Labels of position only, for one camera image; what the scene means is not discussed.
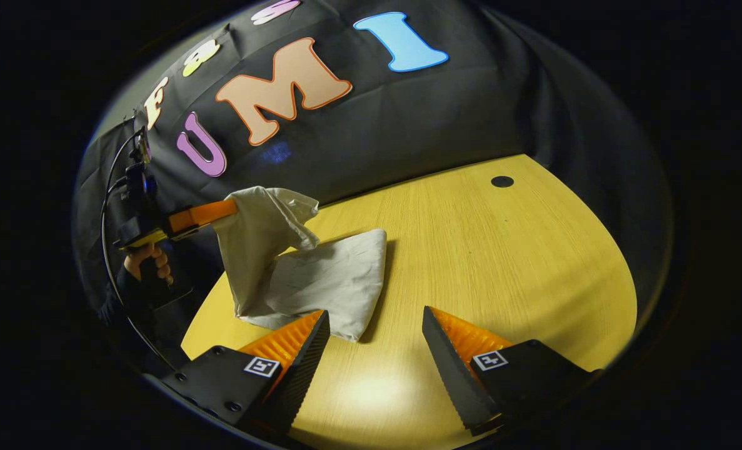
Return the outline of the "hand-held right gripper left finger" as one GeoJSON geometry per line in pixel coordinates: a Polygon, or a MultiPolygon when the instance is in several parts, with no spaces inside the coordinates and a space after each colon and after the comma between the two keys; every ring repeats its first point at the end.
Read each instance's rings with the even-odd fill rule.
{"type": "Polygon", "coordinates": [[[243,432],[286,434],[331,335],[317,310],[239,350],[213,346],[159,380],[183,402],[243,432]]]}

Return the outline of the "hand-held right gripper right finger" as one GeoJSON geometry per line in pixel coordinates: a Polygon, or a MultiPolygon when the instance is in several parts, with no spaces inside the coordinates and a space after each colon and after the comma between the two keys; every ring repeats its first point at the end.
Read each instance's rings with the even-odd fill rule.
{"type": "Polygon", "coordinates": [[[422,333],[463,427],[474,436],[536,421],[596,379],[537,339],[513,344],[435,307],[422,333]]]}

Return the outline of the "white jeans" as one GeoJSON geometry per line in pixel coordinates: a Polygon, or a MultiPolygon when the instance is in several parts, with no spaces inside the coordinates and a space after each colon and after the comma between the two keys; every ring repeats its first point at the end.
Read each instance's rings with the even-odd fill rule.
{"type": "Polygon", "coordinates": [[[358,342],[383,290],[386,231],[321,242],[307,226],[319,213],[313,197],[249,187],[226,199],[236,212],[214,221],[213,229],[234,316],[279,329],[323,310],[333,336],[358,342]]]}

